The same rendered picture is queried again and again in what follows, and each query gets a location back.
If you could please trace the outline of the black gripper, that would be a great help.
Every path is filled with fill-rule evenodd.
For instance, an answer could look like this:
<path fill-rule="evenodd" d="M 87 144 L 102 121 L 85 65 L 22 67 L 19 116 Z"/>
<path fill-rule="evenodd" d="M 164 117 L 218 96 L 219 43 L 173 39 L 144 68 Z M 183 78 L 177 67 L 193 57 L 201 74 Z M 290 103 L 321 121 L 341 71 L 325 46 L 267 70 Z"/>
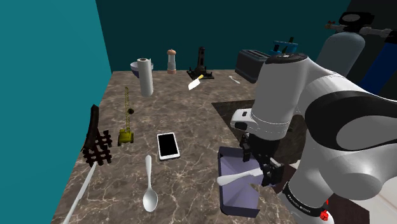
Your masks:
<path fill-rule="evenodd" d="M 254 134 L 245 133 L 240 139 L 239 146 L 243 150 L 243 162 L 248 162 L 251 158 L 251 153 L 258 161 L 263 172 L 262 186 L 275 186 L 282 181 L 284 174 L 284 164 L 270 163 L 279 147 L 280 140 L 266 140 L 259 138 Z"/>

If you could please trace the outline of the white table knife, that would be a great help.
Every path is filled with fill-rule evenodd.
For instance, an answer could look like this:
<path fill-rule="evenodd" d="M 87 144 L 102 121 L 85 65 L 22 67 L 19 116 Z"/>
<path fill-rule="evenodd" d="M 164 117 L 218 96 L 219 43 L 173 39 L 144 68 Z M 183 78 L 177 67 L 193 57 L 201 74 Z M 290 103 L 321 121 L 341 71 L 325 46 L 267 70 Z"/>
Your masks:
<path fill-rule="evenodd" d="M 224 185 L 227 185 L 239 178 L 243 178 L 246 176 L 260 176 L 260 175 L 263 175 L 263 171 L 260 168 L 255 168 L 255 169 L 251 169 L 251 170 L 244 171 L 244 172 L 237 173 L 237 174 L 220 176 L 220 177 L 217 177 L 216 181 L 219 186 L 224 186 Z"/>

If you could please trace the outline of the purple open tray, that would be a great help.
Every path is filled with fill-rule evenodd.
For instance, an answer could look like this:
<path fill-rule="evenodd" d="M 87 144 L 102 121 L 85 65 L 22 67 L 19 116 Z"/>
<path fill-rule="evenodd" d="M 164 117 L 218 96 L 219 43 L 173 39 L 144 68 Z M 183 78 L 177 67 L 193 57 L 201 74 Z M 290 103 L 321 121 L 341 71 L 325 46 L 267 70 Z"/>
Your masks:
<path fill-rule="evenodd" d="M 218 176 L 238 174 L 251 169 L 259 168 L 254 156 L 243 161 L 242 148 L 220 146 L 218 151 Z M 258 209 L 259 193 L 251 184 L 261 185 L 263 173 L 259 176 L 246 176 L 227 185 L 219 187 L 219 203 L 221 211 L 226 215 L 255 218 Z"/>

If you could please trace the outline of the white smartphone black screen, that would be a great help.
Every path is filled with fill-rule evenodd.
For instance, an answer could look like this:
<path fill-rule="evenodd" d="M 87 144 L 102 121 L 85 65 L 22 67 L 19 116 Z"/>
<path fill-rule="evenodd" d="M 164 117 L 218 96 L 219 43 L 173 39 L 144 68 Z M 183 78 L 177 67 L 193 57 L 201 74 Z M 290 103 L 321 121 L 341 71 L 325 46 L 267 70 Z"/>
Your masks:
<path fill-rule="evenodd" d="M 157 146 L 160 161 L 175 159 L 181 156 L 174 132 L 157 134 Z"/>

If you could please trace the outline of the black toaster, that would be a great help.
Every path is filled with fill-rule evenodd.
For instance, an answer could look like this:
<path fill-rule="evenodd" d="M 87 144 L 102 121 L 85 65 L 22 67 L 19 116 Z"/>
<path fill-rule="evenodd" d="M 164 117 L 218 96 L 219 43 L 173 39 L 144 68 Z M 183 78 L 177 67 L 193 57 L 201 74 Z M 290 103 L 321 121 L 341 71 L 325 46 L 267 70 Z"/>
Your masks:
<path fill-rule="evenodd" d="M 235 72 L 250 83 L 256 83 L 263 63 L 270 57 L 258 50 L 241 50 L 237 56 Z"/>

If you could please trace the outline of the white spoon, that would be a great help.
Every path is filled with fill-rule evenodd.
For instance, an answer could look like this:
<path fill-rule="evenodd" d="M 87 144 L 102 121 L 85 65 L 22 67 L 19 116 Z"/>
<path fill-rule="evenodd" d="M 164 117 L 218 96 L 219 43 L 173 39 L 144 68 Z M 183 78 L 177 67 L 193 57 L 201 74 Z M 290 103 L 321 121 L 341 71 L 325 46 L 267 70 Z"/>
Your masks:
<path fill-rule="evenodd" d="M 152 185 L 151 185 L 152 157 L 150 155 L 147 155 L 145 157 L 145 165 L 146 165 L 148 187 L 143 196 L 143 206 L 147 212 L 153 212 L 158 204 L 158 195 L 154 191 L 154 189 L 152 189 Z"/>

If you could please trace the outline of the black upright stand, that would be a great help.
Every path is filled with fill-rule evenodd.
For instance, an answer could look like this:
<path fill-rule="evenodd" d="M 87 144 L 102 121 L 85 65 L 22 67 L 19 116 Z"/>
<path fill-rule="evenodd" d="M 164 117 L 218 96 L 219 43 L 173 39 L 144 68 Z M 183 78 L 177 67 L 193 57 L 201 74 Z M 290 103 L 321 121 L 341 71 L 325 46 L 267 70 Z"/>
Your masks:
<path fill-rule="evenodd" d="M 189 68 L 187 71 L 188 75 L 190 76 L 191 79 L 196 79 L 200 75 L 202 75 L 202 79 L 214 79 L 214 76 L 212 75 L 212 72 L 208 72 L 207 68 L 204 65 L 204 59 L 205 59 L 205 48 L 203 46 L 198 48 L 198 60 L 197 60 L 197 66 L 195 69 Z"/>

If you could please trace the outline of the blue knife block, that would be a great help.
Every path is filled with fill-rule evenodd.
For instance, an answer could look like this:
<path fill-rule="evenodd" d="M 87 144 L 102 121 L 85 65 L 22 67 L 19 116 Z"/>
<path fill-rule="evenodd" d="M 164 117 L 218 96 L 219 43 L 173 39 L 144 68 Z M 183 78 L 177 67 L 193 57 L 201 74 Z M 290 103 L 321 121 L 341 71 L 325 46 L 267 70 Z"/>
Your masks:
<path fill-rule="evenodd" d="M 281 53 L 295 53 L 298 47 L 297 43 L 293 42 L 294 37 L 290 37 L 289 41 L 273 41 L 273 49 L 268 51 L 268 55 L 277 55 Z"/>

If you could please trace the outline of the pepper grinder with tan cap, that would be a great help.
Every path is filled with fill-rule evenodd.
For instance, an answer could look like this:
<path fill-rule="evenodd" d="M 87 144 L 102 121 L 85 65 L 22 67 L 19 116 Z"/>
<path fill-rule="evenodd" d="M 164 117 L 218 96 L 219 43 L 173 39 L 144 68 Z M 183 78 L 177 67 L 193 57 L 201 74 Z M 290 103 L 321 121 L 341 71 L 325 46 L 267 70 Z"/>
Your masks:
<path fill-rule="evenodd" d="M 176 51 L 173 49 L 167 50 L 168 63 L 167 63 L 167 73 L 176 74 Z"/>

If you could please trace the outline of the yellow toy crane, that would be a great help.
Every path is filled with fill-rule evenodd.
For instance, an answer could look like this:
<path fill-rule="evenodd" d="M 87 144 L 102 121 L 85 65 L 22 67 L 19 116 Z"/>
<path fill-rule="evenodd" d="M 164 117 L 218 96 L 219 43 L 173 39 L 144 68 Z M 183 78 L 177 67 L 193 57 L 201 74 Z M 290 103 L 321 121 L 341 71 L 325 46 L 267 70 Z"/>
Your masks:
<path fill-rule="evenodd" d="M 134 133 L 130 129 L 130 116 L 134 113 L 134 110 L 130 107 L 129 101 L 129 88 L 125 87 L 125 128 L 120 129 L 118 136 L 118 146 L 123 143 L 133 143 Z"/>

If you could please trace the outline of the grey gas cylinder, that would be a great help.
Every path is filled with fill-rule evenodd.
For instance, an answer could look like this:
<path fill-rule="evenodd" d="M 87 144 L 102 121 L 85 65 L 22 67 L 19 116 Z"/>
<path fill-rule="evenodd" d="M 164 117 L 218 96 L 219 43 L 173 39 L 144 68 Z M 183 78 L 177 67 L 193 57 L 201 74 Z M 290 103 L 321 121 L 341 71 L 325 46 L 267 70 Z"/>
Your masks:
<path fill-rule="evenodd" d="M 364 36 L 379 36 L 386 41 L 397 40 L 397 29 L 371 28 L 374 18 L 369 12 L 347 11 L 340 16 L 338 24 L 328 21 L 325 28 L 334 30 L 335 34 L 324 42 L 316 63 L 347 76 L 366 45 Z"/>

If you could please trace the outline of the white paper towel roll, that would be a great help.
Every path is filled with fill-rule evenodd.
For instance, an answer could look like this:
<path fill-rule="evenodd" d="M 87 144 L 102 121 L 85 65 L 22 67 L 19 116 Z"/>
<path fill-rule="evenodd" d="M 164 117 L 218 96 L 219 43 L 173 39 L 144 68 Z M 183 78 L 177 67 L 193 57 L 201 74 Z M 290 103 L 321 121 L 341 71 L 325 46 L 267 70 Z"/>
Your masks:
<path fill-rule="evenodd" d="M 145 58 L 138 59 L 137 66 L 139 70 L 141 95 L 143 97 L 150 97 L 153 93 L 151 60 Z"/>

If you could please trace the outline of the blue cylinder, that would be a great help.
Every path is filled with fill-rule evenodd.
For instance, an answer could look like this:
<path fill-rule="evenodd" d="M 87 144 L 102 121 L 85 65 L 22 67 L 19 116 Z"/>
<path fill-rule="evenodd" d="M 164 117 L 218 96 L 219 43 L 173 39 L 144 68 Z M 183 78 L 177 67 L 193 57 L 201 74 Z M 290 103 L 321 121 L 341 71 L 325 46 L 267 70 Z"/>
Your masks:
<path fill-rule="evenodd" d="M 359 82 L 359 86 L 368 92 L 378 94 L 396 71 L 397 30 L 392 30 L 365 77 Z"/>

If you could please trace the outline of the white and purple bowl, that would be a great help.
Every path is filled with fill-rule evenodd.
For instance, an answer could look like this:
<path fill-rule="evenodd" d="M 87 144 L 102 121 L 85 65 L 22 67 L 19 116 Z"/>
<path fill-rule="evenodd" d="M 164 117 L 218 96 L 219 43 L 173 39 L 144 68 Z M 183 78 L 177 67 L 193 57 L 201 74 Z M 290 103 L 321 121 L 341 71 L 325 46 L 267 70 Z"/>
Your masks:
<path fill-rule="evenodd" d="M 153 70 L 153 63 L 149 60 L 143 62 L 137 60 L 130 64 L 130 68 L 137 78 L 139 78 L 141 75 L 143 75 L 144 77 L 148 77 Z"/>

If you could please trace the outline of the dark brown lattice rack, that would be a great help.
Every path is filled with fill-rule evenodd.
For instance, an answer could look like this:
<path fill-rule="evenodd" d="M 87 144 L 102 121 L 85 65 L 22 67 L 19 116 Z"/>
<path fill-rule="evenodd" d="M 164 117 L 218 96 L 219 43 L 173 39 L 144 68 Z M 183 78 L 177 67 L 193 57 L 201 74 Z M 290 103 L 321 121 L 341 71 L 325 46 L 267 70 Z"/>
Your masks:
<path fill-rule="evenodd" d="M 103 165 L 104 161 L 111 163 L 112 140 L 109 130 L 102 133 L 98 129 L 99 124 L 99 107 L 95 104 L 90 109 L 90 123 L 86 134 L 85 143 L 81 149 L 86 163 L 93 167 L 95 163 Z"/>

